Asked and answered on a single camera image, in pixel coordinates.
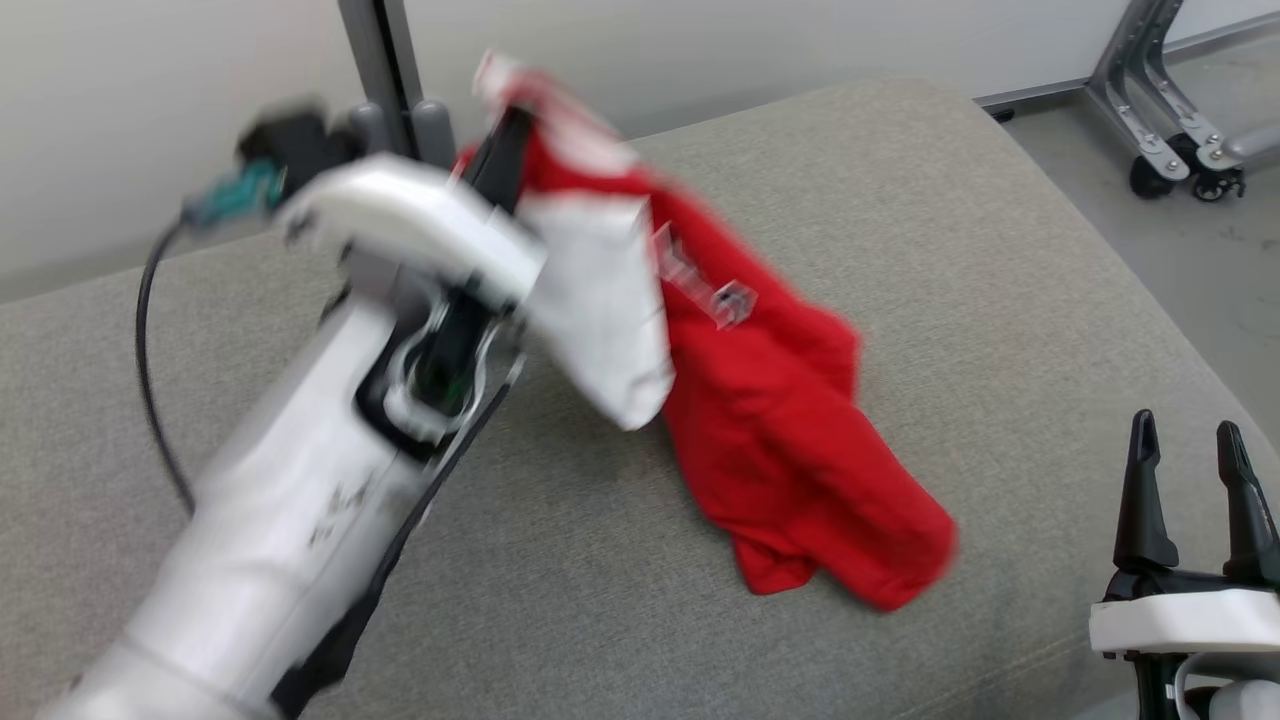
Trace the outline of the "grey metal wheeled stand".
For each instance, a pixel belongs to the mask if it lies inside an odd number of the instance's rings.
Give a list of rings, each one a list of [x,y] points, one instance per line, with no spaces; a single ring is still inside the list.
[[[1165,44],[1185,0],[1130,0],[1084,91],[1121,140],[1162,177],[1245,168],[1280,152],[1280,124],[1229,135],[1169,74]]]

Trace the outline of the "clear plastic garment tag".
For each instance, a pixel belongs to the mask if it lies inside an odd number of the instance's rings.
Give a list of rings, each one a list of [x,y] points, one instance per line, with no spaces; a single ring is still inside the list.
[[[703,310],[718,329],[739,325],[753,314],[756,292],[736,279],[712,283],[685,252],[672,224],[663,224],[655,233],[655,250],[659,277]]]

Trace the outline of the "black caster wheel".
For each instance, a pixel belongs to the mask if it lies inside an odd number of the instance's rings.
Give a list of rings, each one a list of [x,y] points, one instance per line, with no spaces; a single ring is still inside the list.
[[[1245,173],[1243,168],[1201,169],[1190,187],[1192,195],[1202,202],[1220,202],[1230,195],[1240,199],[1245,192]]]
[[[1176,181],[1162,177],[1144,158],[1135,158],[1130,173],[1130,191],[1139,199],[1156,200],[1167,197],[1176,187]]]

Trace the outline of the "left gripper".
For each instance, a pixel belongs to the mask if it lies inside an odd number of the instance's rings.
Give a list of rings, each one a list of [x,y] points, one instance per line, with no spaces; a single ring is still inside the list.
[[[531,136],[532,114],[507,108],[468,183],[376,155],[282,206],[283,234],[335,255],[349,286],[280,380],[280,447],[294,461],[429,464],[474,432],[492,406],[492,346],[521,329],[547,263],[512,218]]]

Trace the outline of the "grey partition post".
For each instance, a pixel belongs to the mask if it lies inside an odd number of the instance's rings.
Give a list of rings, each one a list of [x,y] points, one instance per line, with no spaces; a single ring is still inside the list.
[[[337,0],[366,100],[348,122],[371,152],[451,169],[457,147],[447,105],[417,68],[406,0]]]

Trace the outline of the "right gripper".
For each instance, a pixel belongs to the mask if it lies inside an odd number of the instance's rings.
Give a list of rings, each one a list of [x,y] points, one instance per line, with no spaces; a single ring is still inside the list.
[[[1228,493],[1230,555],[1222,574],[1280,587],[1280,533],[1239,427],[1216,429],[1219,478]],[[1148,409],[1132,419],[1114,544],[1119,570],[1179,565],[1158,493],[1160,443]],[[1166,592],[1140,591],[1116,574],[1089,616],[1093,652],[1135,673],[1137,720],[1280,720],[1280,594],[1183,575]]]

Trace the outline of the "red shirt with white sleeves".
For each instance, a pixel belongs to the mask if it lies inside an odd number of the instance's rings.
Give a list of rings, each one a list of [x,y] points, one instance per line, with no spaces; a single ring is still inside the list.
[[[553,76],[489,51],[474,94],[492,119],[532,114],[515,213],[549,251],[527,300],[532,328],[618,428],[663,418],[750,592],[791,591],[823,570],[892,612],[942,579],[957,529],[856,406],[855,331]],[[749,319],[718,329],[659,277],[666,223],[712,283],[756,292]]]

